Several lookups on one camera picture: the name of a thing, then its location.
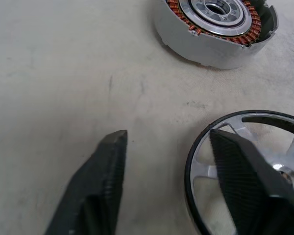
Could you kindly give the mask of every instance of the concrete floor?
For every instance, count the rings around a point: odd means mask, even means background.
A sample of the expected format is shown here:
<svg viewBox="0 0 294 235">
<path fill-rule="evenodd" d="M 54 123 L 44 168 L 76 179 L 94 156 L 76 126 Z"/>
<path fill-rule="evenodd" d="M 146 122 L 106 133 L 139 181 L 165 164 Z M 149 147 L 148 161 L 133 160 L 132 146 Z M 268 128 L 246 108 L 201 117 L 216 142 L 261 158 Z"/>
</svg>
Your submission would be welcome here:
<svg viewBox="0 0 294 235">
<path fill-rule="evenodd" d="M 118 235 L 195 234 L 183 170 L 195 137 L 234 111 L 294 115 L 294 0 L 243 68 L 161 44 L 154 0 L 0 0 L 0 235 L 40 235 L 106 134 L 129 131 Z"/>
</svg>

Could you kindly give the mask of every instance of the metal ring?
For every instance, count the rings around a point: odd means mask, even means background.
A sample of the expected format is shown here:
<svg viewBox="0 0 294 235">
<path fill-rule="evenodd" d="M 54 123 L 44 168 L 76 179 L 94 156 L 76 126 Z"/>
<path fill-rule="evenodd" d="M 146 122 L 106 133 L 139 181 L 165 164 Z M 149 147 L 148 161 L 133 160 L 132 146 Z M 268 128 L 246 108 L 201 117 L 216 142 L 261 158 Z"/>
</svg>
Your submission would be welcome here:
<svg viewBox="0 0 294 235">
<path fill-rule="evenodd" d="M 288 114 L 266 111 L 266 110 L 248 110 L 226 115 L 210 124 L 195 140 L 185 166 L 184 184 L 186 199 L 190 213 L 194 222 L 203 235 L 210 235 L 208 227 L 205 225 L 197 210 L 197 202 L 194 197 L 193 181 L 196 177 L 217 179 L 216 168 L 212 165 L 201 164 L 196 160 L 196 156 L 203 141 L 209 136 L 210 130 L 221 128 L 225 125 L 230 126 L 233 131 L 250 141 L 257 141 L 256 137 L 245 127 L 245 122 L 254 122 L 268 124 L 294 134 L 294 116 Z M 286 154 L 273 153 L 264 148 L 258 148 L 266 161 L 276 170 L 286 173 L 292 181 L 294 187 L 294 139 Z"/>
<path fill-rule="evenodd" d="M 179 0 L 179 2 L 187 18 L 197 26 L 214 34 L 239 36 L 246 33 L 252 25 L 251 14 L 240 0 L 227 0 L 227 2 L 226 0 Z M 210 6 L 223 4 L 228 6 L 230 11 L 224 10 L 226 13 L 224 15 L 216 14 L 209 9 L 209 4 Z"/>
</svg>

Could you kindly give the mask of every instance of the wheel hub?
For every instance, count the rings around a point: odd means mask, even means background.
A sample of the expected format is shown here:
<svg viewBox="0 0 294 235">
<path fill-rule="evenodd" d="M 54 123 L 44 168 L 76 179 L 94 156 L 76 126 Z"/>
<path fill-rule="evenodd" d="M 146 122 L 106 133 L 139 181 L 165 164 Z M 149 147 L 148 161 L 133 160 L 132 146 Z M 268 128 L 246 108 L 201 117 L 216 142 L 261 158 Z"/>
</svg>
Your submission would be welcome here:
<svg viewBox="0 0 294 235">
<path fill-rule="evenodd" d="M 185 190 L 188 205 L 196 225 L 202 234 L 208 235 L 209 229 L 206 228 L 202 221 L 198 210 L 199 203 L 196 201 L 194 181 L 197 178 L 217 179 L 217 170 L 213 164 L 203 164 L 198 161 L 200 149 L 207 137 L 209 137 L 211 129 L 221 129 L 229 126 L 237 135 L 252 141 L 263 155 L 266 162 L 275 170 L 281 173 L 282 177 L 294 188 L 294 138 L 286 153 L 276 153 L 271 149 L 262 146 L 258 138 L 249 131 L 246 123 L 268 124 L 278 127 L 294 134 L 294 117 L 271 111 L 243 111 L 227 115 L 218 119 L 209 125 L 197 138 L 189 153 L 185 168 Z"/>
<path fill-rule="evenodd" d="M 207 32 L 220 36 L 238 36 L 245 34 L 251 28 L 251 14 L 239 0 L 180 0 L 179 2 L 186 17 Z"/>
</svg>

